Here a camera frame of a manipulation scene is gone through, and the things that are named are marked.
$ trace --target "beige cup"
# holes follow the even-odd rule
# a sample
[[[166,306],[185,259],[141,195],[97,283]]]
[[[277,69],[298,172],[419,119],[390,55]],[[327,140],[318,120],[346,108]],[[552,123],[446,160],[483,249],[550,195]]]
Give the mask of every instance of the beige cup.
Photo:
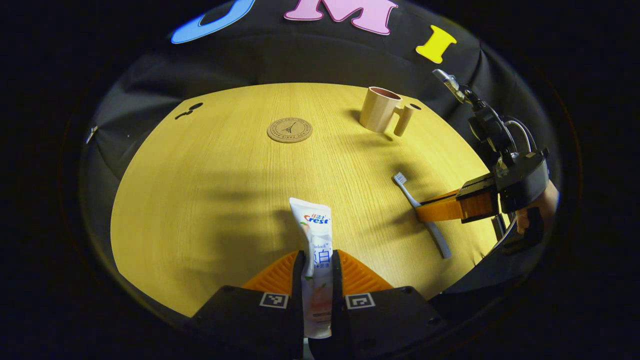
[[[402,136],[413,112],[421,109],[414,104],[402,108],[399,106],[401,101],[402,98],[394,92],[376,86],[370,87],[360,112],[360,123],[371,131],[383,133],[387,129],[391,117],[396,113],[400,115],[400,119],[394,129],[394,134]]]

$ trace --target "toothpaste tube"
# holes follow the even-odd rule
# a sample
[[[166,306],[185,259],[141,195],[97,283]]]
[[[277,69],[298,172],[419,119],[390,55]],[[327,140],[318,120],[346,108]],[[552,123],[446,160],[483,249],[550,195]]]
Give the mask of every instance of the toothpaste tube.
[[[300,279],[305,337],[328,338],[333,295],[331,208],[292,197],[289,204],[308,242]]]

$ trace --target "wooden table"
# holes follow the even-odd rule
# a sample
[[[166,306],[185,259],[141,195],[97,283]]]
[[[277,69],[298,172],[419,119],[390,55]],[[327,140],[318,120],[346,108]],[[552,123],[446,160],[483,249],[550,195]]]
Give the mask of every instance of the wooden table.
[[[329,205],[333,248],[393,286],[430,299],[495,245],[489,219],[439,222],[453,256],[442,259],[392,176],[418,200],[488,172],[471,147],[416,99],[402,137],[358,123],[367,89],[284,83],[202,95],[177,106],[133,157],[118,189],[111,243],[120,273],[186,316],[224,284],[242,286],[281,256],[305,249],[289,197]],[[198,102],[203,105],[184,113]],[[279,143],[275,120],[298,117],[310,138]]]

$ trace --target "white toothbrush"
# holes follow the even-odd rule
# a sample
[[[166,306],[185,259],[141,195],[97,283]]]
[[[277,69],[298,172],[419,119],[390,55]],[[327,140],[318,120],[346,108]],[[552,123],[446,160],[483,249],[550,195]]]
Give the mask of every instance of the white toothbrush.
[[[404,196],[406,196],[406,198],[409,199],[409,202],[411,202],[411,205],[414,208],[422,206],[422,204],[417,202],[411,196],[409,191],[407,191],[407,189],[404,187],[404,183],[406,183],[406,177],[404,177],[404,175],[401,172],[397,173],[394,176],[394,181],[396,182],[396,184],[398,184],[398,186],[400,186],[400,189],[402,189],[402,192],[404,193]],[[451,257],[451,250],[449,250],[449,246],[448,246],[447,242],[444,240],[444,236],[442,236],[442,233],[440,232],[440,229],[438,229],[436,224],[433,223],[433,222],[425,222],[425,225],[427,225],[427,227],[429,228],[429,231],[431,231],[431,235],[436,240],[436,243],[438,244],[438,247],[440,247],[440,252],[442,253],[442,258],[443,259],[450,258]]]

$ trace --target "cup handle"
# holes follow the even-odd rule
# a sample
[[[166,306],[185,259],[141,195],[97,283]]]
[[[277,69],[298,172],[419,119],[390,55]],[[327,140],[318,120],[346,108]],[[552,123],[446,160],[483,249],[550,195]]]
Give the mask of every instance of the cup handle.
[[[413,106],[405,105],[404,108],[400,106],[396,106],[394,109],[394,113],[400,115],[400,119],[398,119],[398,123],[396,124],[396,128],[394,129],[394,134],[397,136],[402,136],[404,134],[404,130],[406,126],[409,124],[409,120],[411,120],[411,116],[413,112],[416,110]]]

